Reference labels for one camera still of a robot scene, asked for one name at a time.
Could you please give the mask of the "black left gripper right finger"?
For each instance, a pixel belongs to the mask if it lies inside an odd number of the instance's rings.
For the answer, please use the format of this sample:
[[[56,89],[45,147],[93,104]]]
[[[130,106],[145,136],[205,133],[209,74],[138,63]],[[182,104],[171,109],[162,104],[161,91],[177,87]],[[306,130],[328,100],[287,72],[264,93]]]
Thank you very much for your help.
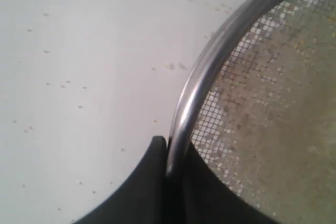
[[[224,185],[190,145],[176,179],[167,180],[168,223],[277,223]]]

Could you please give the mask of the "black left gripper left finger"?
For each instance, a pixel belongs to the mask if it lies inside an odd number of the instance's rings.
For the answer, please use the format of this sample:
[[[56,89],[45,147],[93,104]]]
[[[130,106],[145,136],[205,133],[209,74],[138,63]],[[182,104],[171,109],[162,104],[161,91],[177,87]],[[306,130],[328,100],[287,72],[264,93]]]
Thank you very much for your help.
[[[139,164],[102,204],[76,223],[163,223],[166,140],[152,137]]]

